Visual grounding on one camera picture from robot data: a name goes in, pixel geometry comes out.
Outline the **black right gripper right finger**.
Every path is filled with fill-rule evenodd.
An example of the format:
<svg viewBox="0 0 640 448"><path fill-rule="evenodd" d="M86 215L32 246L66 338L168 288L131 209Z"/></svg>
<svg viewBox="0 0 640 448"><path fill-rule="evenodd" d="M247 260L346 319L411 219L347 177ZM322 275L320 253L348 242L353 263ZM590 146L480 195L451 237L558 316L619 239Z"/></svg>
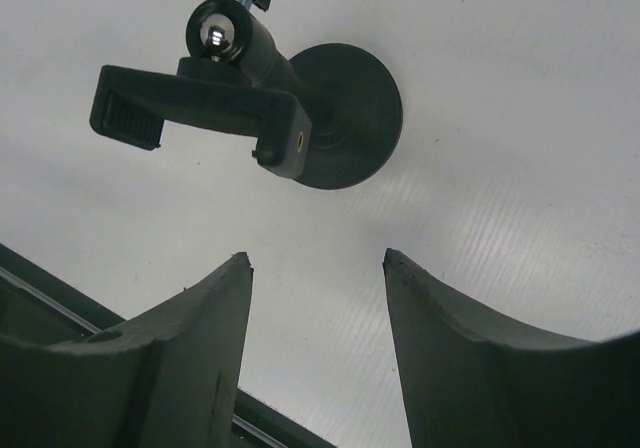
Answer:
<svg viewBox="0 0 640 448"><path fill-rule="evenodd" d="M639 336L592 342L506 316L388 249L387 307L415 447L635 447Z"/></svg>

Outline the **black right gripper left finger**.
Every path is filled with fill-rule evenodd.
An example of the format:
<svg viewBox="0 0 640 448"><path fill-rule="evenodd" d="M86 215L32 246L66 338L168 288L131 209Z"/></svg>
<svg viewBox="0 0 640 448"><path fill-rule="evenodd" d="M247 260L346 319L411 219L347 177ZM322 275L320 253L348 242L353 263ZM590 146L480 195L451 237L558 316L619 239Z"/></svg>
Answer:
<svg viewBox="0 0 640 448"><path fill-rule="evenodd" d="M96 333L3 282L2 445L228 446L252 282L237 253Z"/></svg>

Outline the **black round-base clamp stand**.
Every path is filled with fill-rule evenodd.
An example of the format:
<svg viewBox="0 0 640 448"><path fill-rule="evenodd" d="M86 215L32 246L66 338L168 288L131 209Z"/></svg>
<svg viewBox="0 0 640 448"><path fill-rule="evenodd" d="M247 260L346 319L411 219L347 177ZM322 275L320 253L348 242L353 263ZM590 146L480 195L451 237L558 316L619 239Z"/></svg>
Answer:
<svg viewBox="0 0 640 448"><path fill-rule="evenodd" d="M90 113L93 131L157 149L166 122L251 137L257 164L320 190L357 185L389 160L403 126L386 66L343 43L292 58L256 18L271 0L206 0L185 30L175 74L106 65Z"/></svg>

